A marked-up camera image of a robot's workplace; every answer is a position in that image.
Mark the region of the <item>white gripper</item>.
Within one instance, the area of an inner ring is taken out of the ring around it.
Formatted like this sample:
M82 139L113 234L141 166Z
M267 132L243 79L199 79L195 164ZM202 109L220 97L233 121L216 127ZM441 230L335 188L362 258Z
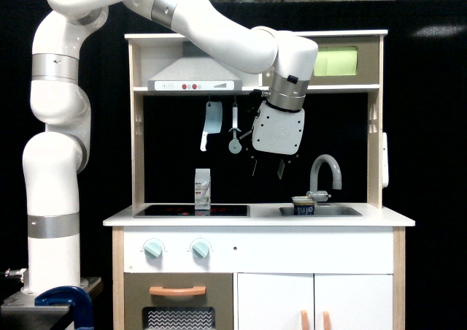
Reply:
M270 107L263 101L253 122L252 145L262 152L282 155L297 153L304 132L305 111L285 112ZM252 177L257 159L254 158ZM283 159L279 161L277 176L281 180L285 170Z

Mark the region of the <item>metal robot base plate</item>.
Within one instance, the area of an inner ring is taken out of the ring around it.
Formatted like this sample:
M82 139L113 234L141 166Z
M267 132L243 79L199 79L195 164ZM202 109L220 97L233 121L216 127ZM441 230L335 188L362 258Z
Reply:
M41 294L23 288L1 302L2 329L93 329L93 300L102 292L99 277L81 279Z

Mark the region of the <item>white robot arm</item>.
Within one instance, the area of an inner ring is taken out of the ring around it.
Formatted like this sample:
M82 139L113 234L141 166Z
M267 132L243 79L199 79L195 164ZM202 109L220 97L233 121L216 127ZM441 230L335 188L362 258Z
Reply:
M112 6L182 35L215 60L248 74L273 71L263 108L301 112L318 46L290 31L246 28L209 0L47 0L50 13L31 47L30 108L42 132L23 148L31 293L82 284L77 176L90 157L91 105L80 87L80 57L100 34L116 48Z

